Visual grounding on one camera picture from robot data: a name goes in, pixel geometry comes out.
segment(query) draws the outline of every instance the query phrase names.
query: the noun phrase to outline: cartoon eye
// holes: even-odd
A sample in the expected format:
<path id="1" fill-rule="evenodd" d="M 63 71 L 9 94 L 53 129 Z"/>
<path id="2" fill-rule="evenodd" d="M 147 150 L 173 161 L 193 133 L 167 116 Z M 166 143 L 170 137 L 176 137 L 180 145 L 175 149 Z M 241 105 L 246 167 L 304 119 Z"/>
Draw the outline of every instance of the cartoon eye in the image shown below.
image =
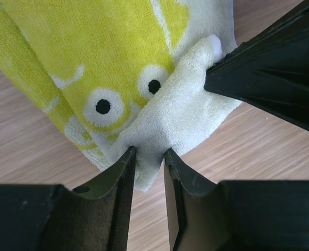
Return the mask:
<path id="1" fill-rule="evenodd" d="M 150 99 L 169 78 L 168 71 L 159 65 L 147 65 L 138 78 L 137 87 L 143 98 Z"/>
<path id="2" fill-rule="evenodd" d="M 119 93 L 107 89 L 94 90 L 85 105 L 84 116 L 97 127 L 107 127 L 116 122 L 124 112 L 124 103 Z"/>

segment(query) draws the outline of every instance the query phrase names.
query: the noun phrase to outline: wooden floor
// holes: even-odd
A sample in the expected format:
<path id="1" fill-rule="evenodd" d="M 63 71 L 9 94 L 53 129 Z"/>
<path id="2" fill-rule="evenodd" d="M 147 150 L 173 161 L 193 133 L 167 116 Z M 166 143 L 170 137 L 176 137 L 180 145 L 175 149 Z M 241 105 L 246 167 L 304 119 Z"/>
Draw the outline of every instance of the wooden floor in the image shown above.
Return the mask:
<path id="1" fill-rule="evenodd" d="M 240 44 L 301 0 L 234 0 Z M 212 181 L 309 179 L 309 132 L 243 104 L 183 159 Z M 0 182 L 78 186 L 99 171 L 0 72 Z M 169 250 L 162 171 L 135 192 L 128 250 Z"/>

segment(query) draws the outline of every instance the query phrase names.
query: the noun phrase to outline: cartoon face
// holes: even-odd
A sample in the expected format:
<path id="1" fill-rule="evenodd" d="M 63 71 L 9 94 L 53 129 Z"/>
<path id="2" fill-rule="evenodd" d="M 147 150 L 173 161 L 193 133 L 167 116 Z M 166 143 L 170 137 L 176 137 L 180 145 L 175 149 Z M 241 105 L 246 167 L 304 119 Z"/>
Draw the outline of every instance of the cartoon face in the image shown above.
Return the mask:
<path id="1" fill-rule="evenodd" d="M 174 70 L 172 50 L 189 12 L 161 1 L 96 1 L 93 8 L 86 0 L 77 12 L 72 1 L 55 1 L 53 9 L 43 1 L 23 9 L 3 2 L 80 122 L 114 138 Z"/>

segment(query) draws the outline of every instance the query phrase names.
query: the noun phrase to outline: black pupil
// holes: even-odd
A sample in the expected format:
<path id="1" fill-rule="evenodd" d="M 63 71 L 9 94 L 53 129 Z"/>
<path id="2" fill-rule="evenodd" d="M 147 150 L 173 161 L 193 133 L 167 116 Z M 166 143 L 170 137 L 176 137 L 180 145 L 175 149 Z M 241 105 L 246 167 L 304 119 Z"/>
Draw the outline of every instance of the black pupil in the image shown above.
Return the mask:
<path id="1" fill-rule="evenodd" d="M 158 80 L 151 80 L 149 83 L 149 92 L 152 94 L 156 94 L 156 92 L 160 89 L 160 82 Z"/>
<path id="2" fill-rule="evenodd" d="M 107 114 L 111 109 L 111 104 L 106 99 L 100 99 L 95 108 L 98 113 Z"/>

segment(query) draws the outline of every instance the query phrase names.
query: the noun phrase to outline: towel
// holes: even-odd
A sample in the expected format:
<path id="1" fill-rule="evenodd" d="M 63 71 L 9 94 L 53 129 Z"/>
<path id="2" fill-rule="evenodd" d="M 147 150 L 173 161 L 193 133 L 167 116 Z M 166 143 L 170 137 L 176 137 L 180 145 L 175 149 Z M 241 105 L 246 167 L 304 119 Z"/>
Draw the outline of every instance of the towel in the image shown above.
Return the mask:
<path id="1" fill-rule="evenodd" d="M 203 89 L 236 46 L 233 0 L 0 0 L 0 69 L 100 170 L 136 146 L 143 192 L 239 106 Z"/>

